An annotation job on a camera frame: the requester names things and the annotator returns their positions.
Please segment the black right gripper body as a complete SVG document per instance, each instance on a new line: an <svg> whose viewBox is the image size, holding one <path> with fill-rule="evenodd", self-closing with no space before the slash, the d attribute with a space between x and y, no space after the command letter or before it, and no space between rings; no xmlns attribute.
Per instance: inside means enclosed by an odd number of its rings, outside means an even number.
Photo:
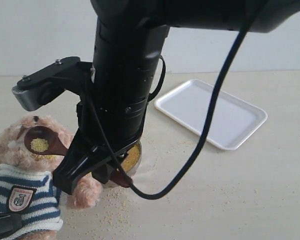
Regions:
<svg viewBox="0 0 300 240"><path fill-rule="evenodd" d="M116 166L117 164L113 160L111 153L106 146L104 138L100 132L100 128L96 122L94 122L94 116L90 113L90 106L88 103L82 100L76 105L76 114L78 119L78 129L74 135L74 138L69 146L69 150L81 150L90 151L94 150L92 160L94 164L92 170L100 167L103 164L111 164ZM125 141L124 143L112 144L112 150L116 159L120 164L128 156L127 152L140 141L138 138Z"/></svg>

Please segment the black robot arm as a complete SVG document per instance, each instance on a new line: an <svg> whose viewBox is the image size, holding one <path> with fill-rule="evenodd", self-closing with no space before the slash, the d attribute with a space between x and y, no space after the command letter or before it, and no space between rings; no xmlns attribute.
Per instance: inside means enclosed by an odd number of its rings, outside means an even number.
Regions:
<svg viewBox="0 0 300 240"><path fill-rule="evenodd" d="M94 0L97 14L91 70L77 105L78 130L55 186L71 191L87 173L100 182L130 183L119 161L141 138L154 73L171 27L268 33L300 0Z"/></svg>

